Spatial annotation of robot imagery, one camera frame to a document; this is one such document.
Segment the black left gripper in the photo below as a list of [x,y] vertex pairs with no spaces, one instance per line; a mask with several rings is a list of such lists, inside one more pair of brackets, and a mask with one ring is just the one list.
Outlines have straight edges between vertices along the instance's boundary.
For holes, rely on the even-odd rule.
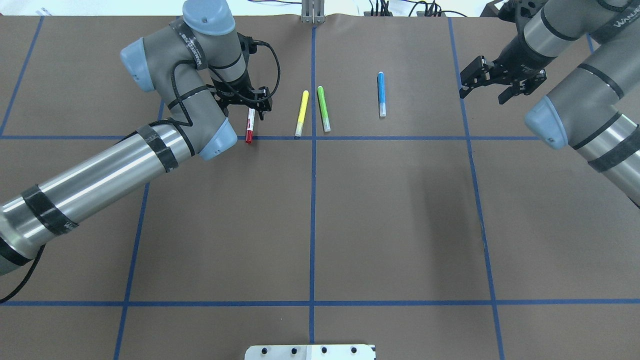
[[225,116],[229,114],[229,106],[239,105],[255,109],[260,121],[264,121],[265,113],[273,110],[272,96],[267,86],[254,88],[249,83],[243,83],[235,87],[217,80],[214,82],[215,101]]

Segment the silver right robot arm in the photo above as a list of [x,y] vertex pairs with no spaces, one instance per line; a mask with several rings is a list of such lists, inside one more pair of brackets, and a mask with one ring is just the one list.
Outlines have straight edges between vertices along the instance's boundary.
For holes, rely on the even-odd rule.
[[598,48],[526,114],[528,129],[547,146],[570,146],[588,165],[639,204],[639,125],[616,108],[639,85],[637,0],[508,0],[498,12],[517,35],[499,56],[478,55],[460,73],[459,95],[505,85],[498,102],[530,95],[546,67],[581,37]]

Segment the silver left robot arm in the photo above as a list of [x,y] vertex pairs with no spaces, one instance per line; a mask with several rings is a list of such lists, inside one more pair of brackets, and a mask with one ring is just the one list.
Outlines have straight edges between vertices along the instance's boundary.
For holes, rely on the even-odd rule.
[[34,261],[46,243],[171,173],[190,157],[210,160],[238,140],[227,107],[262,116],[274,91],[254,88],[249,56],[264,41],[239,34],[225,0],[187,0],[182,16],[123,48],[122,64],[144,92],[157,92],[169,117],[144,124],[92,158],[23,191],[1,207],[1,273]]

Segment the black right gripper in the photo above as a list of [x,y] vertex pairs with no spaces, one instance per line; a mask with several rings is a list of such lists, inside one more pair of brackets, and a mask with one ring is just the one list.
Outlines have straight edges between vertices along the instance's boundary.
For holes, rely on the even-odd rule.
[[460,72],[459,98],[464,100],[475,88],[501,84],[507,88],[498,95],[498,104],[504,105],[514,96],[534,92],[547,79],[546,66],[546,55],[533,50],[524,35],[517,35],[497,59],[488,61],[478,55]]

